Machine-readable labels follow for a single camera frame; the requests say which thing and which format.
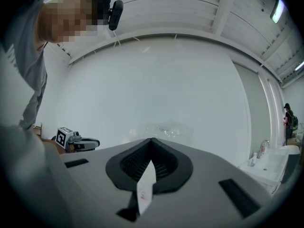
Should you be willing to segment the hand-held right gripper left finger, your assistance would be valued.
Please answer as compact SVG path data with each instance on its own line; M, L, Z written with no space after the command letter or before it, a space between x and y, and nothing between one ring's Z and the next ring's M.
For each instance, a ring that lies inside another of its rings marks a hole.
M137 190L137 183L151 161L150 142L151 139L145 139L108 160L106 174L118 189Z

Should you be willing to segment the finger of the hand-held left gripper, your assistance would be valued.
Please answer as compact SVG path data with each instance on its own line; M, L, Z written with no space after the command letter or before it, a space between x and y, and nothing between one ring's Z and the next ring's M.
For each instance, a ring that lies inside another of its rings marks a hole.
M81 150L91 151L99 147L100 141L94 138L81 138Z

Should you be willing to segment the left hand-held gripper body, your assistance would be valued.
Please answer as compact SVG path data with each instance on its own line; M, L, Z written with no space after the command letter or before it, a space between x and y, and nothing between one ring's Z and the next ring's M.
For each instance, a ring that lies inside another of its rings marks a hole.
M81 140L81 135L78 131L72 131L66 127L59 127L55 137L55 142L65 149L66 152L73 152L75 148L70 148L74 142Z

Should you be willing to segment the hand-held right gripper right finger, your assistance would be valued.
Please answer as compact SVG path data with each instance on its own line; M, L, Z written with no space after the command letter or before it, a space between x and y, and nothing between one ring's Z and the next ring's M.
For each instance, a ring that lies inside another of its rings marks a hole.
M156 171L153 194L179 190L193 173L193 164L187 155L156 138L151 139L151 161Z

